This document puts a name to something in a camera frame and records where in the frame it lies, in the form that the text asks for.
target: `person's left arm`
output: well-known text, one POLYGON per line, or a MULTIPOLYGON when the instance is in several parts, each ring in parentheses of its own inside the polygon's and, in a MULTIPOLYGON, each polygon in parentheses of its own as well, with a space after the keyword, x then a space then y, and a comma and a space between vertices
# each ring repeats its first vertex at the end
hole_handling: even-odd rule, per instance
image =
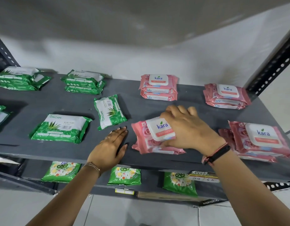
MULTIPOLYGON (((116 129, 102 140, 90 153, 87 162, 93 163, 103 173, 116 166, 124 156, 127 144, 117 150, 127 134, 126 127, 116 129)), ((26 226, 70 226, 99 177, 92 166, 82 167, 73 180, 52 199, 26 226)))

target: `bracelet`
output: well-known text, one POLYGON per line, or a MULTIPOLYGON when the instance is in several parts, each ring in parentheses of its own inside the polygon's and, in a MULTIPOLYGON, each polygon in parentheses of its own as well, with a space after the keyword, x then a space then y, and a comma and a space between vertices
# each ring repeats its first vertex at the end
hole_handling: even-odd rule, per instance
POLYGON ((86 164, 84 164, 83 165, 83 167, 84 166, 91 166, 91 167, 94 167, 97 171, 99 171, 99 177, 101 176, 101 171, 100 171, 100 169, 94 164, 94 163, 92 163, 92 162, 88 162, 88 163, 86 163, 86 164))
POLYGON ((218 158, 220 158, 221 156, 223 156, 225 153, 227 153, 229 150, 231 149, 231 147, 228 145, 228 143, 225 143, 224 145, 222 145, 217 151, 215 151, 213 153, 213 155, 211 156, 206 156, 203 157, 202 163, 204 165, 206 165, 207 163, 209 163, 209 165, 212 165, 212 163, 217 160, 218 158))

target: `forearm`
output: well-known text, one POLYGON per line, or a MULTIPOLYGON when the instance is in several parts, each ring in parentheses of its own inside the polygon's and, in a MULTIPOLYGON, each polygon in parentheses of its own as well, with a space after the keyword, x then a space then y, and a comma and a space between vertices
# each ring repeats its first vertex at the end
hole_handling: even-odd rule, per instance
POLYGON ((95 168, 81 168, 74 179, 27 226, 72 225, 98 177, 99 172, 95 168))
POLYGON ((242 225, 290 224, 288 209, 249 168, 229 151, 213 169, 242 225))

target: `person's right arm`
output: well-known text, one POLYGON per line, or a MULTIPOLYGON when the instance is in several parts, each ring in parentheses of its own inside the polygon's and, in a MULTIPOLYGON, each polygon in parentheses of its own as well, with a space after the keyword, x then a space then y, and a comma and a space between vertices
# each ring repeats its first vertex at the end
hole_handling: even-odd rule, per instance
MULTIPOLYGON (((198 117, 194 107, 185 109, 181 105, 171 105, 160 117, 166 119, 176 136, 174 140, 163 142, 164 146, 193 148, 204 156, 211 156, 226 143, 198 117)), ((233 151, 215 160, 212 167, 243 226, 290 226, 290 209, 266 188, 233 151)))

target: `stack of pink wipes packages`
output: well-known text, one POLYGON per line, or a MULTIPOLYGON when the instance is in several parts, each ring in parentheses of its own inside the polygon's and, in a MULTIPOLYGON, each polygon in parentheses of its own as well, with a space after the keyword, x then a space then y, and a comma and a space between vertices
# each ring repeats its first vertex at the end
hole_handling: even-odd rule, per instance
POLYGON ((225 139, 225 141, 229 144, 232 151, 235 152, 239 158, 241 159, 248 159, 248 160, 258 160, 263 162, 277 162, 274 156, 265 156, 265 155, 258 155, 251 152, 240 153, 236 150, 236 143, 234 139, 234 134, 230 129, 219 129, 218 133, 221 137, 225 139))
POLYGON ((217 108, 243 109, 251 104, 250 98, 243 87, 206 84, 203 91, 206 103, 217 108))
POLYGON ((234 134, 236 150, 274 157, 290 157, 290 148, 275 126, 229 121, 234 134))
POLYGON ((174 101, 177 100, 178 78, 174 75, 145 74, 141 76, 141 96, 145 99, 174 101))
POLYGON ((186 153, 183 149, 174 147, 161 148, 163 141, 175 138, 175 132, 163 118, 139 121, 132 124, 132 128, 137 135, 137 142, 132 145, 132 148, 141 154, 156 152, 178 155, 186 153))

